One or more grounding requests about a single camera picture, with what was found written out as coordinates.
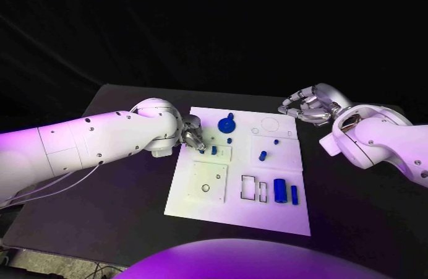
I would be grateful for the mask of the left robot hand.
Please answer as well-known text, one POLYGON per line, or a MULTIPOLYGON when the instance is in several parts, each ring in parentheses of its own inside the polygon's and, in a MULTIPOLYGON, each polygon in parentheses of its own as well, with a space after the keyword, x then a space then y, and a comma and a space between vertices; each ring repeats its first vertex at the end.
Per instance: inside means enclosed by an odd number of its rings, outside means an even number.
POLYGON ((181 142, 187 147, 197 151, 205 151, 206 146, 202 138, 200 118, 196 115, 187 114, 183 119, 181 142))

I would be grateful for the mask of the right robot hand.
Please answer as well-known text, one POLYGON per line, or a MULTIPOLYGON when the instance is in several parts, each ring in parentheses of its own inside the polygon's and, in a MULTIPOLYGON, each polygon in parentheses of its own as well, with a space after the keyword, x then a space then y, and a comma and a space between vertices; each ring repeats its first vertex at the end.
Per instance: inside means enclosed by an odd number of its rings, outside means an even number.
POLYGON ((328 84, 320 83, 292 93, 278 112, 314 126, 323 126, 337 119, 353 107, 353 102, 328 84))

